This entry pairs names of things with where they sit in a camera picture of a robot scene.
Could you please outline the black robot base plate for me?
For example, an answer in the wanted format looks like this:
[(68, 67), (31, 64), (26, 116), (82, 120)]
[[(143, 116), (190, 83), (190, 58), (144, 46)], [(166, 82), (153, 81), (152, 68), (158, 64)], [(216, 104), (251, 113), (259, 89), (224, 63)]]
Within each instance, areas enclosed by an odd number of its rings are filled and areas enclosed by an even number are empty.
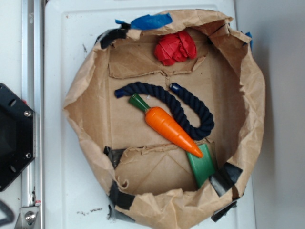
[(0, 190), (34, 159), (34, 111), (5, 84), (0, 84)]

